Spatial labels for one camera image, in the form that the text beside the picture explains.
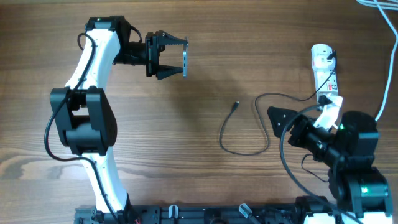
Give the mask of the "smartphone with teal screen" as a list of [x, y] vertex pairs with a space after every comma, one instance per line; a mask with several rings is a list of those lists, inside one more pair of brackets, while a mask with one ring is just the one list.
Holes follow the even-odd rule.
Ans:
[[188, 49], [188, 37], [185, 37], [186, 43], [183, 45], [183, 78], [187, 77], [187, 49]]

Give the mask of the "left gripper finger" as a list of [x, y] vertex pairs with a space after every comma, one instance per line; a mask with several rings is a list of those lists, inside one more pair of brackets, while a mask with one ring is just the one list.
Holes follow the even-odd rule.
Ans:
[[183, 68], [182, 67], [174, 67], [174, 66], [168, 66], [168, 65], [159, 65], [157, 69], [157, 79], [158, 80], [163, 80], [165, 78], [168, 78], [172, 75], [182, 73]]
[[161, 45], [187, 45], [188, 41], [186, 39], [180, 39], [172, 36], [167, 32], [161, 34]]

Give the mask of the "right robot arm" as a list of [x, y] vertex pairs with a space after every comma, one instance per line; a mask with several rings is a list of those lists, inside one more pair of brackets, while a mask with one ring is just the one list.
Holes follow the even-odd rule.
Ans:
[[283, 146], [288, 143], [310, 151], [313, 158], [326, 164], [329, 189], [337, 204], [315, 197], [325, 207], [362, 223], [392, 222], [393, 204], [387, 179], [373, 166], [379, 140], [374, 118], [360, 111], [345, 112], [336, 133], [315, 127], [315, 120], [302, 111], [269, 107], [274, 135]]

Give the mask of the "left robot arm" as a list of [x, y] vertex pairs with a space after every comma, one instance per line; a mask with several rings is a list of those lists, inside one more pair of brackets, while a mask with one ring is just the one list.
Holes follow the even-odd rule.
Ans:
[[50, 93], [52, 115], [44, 133], [47, 154], [57, 161], [49, 148], [52, 124], [57, 127], [60, 142], [72, 153], [71, 161], [80, 161], [89, 176], [95, 192], [96, 205], [78, 209], [75, 223], [139, 223], [129, 195], [119, 178], [113, 146], [118, 127], [105, 94], [111, 67], [116, 64], [142, 65], [147, 77], [163, 80], [172, 75], [187, 73], [187, 53], [183, 65], [174, 67], [160, 64], [160, 54], [168, 45], [182, 45], [186, 50], [187, 38], [177, 38], [158, 30], [130, 40], [137, 29], [124, 16], [91, 17], [79, 36], [86, 38], [80, 45], [83, 53], [78, 66], [63, 88]]

